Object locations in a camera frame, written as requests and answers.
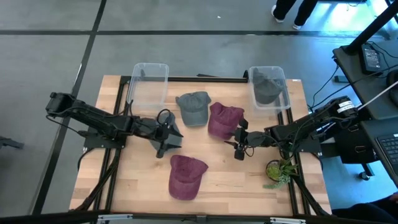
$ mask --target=black pants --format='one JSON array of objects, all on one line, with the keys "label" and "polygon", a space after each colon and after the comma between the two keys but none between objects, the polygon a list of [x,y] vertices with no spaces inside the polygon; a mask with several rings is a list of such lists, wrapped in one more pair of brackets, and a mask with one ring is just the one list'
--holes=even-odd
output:
[{"label": "black pants", "polygon": [[[275,18],[280,20],[285,19],[287,12],[292,8],[295,2],[296,0],[278,0],[274,11]],[[317,5],[317,2],[318,0],[304,0],[303,3],[301,3],[300,9],[298,9],[294,24],[298,26],[304,25]]]},{"label": "black pants", "polygon": [[332,214],[339,218],[398,223],[398,204],[387,197],[371,203],[359,203],[351,208],[334,209]]}]

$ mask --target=maroon baseball cap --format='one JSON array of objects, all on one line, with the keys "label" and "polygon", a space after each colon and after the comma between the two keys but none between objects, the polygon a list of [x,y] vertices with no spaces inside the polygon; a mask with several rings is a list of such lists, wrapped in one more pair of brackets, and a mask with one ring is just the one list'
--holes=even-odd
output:
[{"label": "maroon baseball cap", "polygon": [[169,193],[179,200],[192,200],[198,192],[202,175],[208,166],[195,158],[174,155],[170,163]]},{"label": "maroon baseball cap", "polygon": [[224,140],[231,138],[239,121],[243,119],[244,109],[216,102],[210,106],[210,111],[208,132]]}]

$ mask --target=keyboard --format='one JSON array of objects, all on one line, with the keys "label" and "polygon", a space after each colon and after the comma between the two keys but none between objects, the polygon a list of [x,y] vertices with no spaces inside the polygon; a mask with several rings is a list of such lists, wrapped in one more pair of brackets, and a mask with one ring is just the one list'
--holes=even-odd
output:
[{"label": "keyboard", "polygon": [[398,134],[377,137],[376,140],[398,175]]}]

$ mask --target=plant pot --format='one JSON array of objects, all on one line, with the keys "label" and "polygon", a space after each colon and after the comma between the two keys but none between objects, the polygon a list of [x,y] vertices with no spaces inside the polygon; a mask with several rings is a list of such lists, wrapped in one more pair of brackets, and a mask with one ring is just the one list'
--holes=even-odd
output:
[{"label": "plant pot", "polygon": [[268,178],[270,178],[270,179],[273,180],[273,181],[279,182],[279,179],[272,178],[272,177],[270,177],[270,176],[268,175],[267,169],[268,169],[268,167],[270,167],[270,166],[277,166],[277,167],[279,168],[279,167],[280,167],[280,161],[277,160],[277,159],[274,159],[274,160],[272,160],[272,161],[269,161],[268,164],[267,164],[267,167],[266,167],[266,174],[267,174]]}]

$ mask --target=white cable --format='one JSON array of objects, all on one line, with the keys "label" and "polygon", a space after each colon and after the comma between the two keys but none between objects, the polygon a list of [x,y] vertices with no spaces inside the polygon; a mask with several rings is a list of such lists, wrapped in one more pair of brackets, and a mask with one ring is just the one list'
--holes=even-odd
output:
[{"label": "white cable", "polygon": [[381,93],[377,94],[377,96],[375,96],[373,99],[369,100],[369,102],[367,102],[364,105],[360,106],[358,108],[358,111],[361,110],[362,108],[364,108],[365,106],[367,106],[368,104],[372,103],[375,99],[379,98],[381,95],[383,95],[383,93],[389,91],[392,87],[396,86],[397,84],[398,84],[398,81],[396,81],[394,84],[392,84],[391,86],[389,86],[388,88],[383,90]]}]

